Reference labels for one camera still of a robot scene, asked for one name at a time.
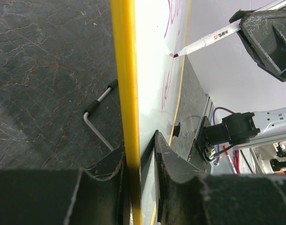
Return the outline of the red pen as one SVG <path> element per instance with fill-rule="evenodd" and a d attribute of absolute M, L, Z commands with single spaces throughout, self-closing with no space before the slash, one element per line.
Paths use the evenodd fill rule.
<path fill-rule="evenodd" d="M 227 158 L 227 160 L 229 162 L 229 165 L 230 165 L 233 173 L 234 174 L 238 174 L 237 169 L 235 167 L 235 164 L 234 164 L 234 162 L 232 160 L 232 157 L 231 157 L 231 154 L 230 154 L 230 151 L 232 150 L 232 148 L 230 148 L 230 146 L 227 147 L 226 145 L 223 145 L 223 150 L 225 150 L 226 158 Z"/>

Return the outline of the yellow-framed whiteboard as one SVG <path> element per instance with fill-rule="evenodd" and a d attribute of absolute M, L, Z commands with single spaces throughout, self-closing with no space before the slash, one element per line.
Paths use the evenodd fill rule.
<path fill-rule="evenodd" d="M 156 215 L 153 136 L 170 143 L 181 97 L 191 1 L 113 0 L 111 13 L 133 223 Z"/>

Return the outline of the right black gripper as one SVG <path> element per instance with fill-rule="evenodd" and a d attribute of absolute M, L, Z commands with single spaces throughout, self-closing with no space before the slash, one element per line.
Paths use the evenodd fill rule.
<path fill-rule="evenodd" d="M 248 13 L 238 36 L 262 70 L 286 82 L 286 9 Z"/>

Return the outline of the purple whiteboard marker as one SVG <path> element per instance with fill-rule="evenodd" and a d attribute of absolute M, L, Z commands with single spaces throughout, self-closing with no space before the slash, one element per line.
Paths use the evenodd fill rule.
<path fill-rule="evenodd" d="M 254 12 L 267 11 L 267 10 L 279 10 L 283 8 L 286 8 L 286 0 L 275 0 L 274 2 L 268 5 L 265 5 L 255 10 Z M 211 34 L 208 34 L 202 37 L 201 39 L 191 43 L 190 45 L 185 46 L 183 49 L 181 49 L 180 51 L 178 51 L 176 54 L 172 56 L 173 58 L 177 58 L 180 56 L 191 54 L 199 49 L 202 49 L 213 43 L 216 43 L 240 30 L 241 30 L 240 20 L 237 20 Z"/>

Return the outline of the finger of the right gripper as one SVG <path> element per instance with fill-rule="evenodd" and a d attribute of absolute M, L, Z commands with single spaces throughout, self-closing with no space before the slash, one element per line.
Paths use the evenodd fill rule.
<path fill-rule="evenodd" d="M 245 16 L 248 13 L 267 11 L 267 10 L 280 10 L 284 8 L 286 8 L 286 0 L 275 0 L 272 3 L 269 3 L 268 5 L 260 7 L 259 9 L 256 9 L 256 10 L 239 10 L 229 19 L 229 22 L 233 23 L 241 19 L 243 16 Z"/>

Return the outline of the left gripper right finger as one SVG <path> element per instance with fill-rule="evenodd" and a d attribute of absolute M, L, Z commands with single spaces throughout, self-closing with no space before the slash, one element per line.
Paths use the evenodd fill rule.
<path fill-rule="evenodd" d="M 154 135 L 162 225 L 286 225 L 286 175 L 210 175 Z"/>

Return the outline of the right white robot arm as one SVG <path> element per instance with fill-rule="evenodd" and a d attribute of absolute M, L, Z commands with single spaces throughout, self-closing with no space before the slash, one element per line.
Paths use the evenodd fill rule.
<path fill-rule="evenodd" d="M 286 0 L 276 0 L 254 11 L 238 11 L 228 26 L 207 36 L 212 40 L 205 45 L 234 33 L 238 33 L 248 54 L 262 70 L 286 82 Z M 279 119 L 271 112 L 267 116 L 255 112 L 232 113 L 213 126 L 205 116 L 194 140 L 195 147 L 203 152 L 222 143 L 231 147 L 248 143 L 275 128 Z"/>

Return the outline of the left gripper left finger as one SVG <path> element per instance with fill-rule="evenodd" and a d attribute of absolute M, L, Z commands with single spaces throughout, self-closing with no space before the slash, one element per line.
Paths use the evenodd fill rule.
<path fill-rule="evenodd" d="M 0 225 L 127 225 L 123 146 L 77 169 L 0 169 Z"/>

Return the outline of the metal whiteboard stand leg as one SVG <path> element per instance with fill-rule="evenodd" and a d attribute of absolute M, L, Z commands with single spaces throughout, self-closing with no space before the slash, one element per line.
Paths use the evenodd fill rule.
<path fill-rule="evenodd" d="M 101 116 L 103 111 L 100 108 L 104 108 L 103 103 L 105 98 L 109 96 L 111 92 L 118 88 L 118 79 L 112 80 L 106 87 L 105 91 L 96 99 L 94 99 L 83 112 L 83 121 L 90 128 L 90 130 L 97 136 L 98 139 L 110 150 L 113 151 L 114 147 L 107 141 L 107 139 L 100 133 L 98 128 L 92 123 L 92 118 Z"/>

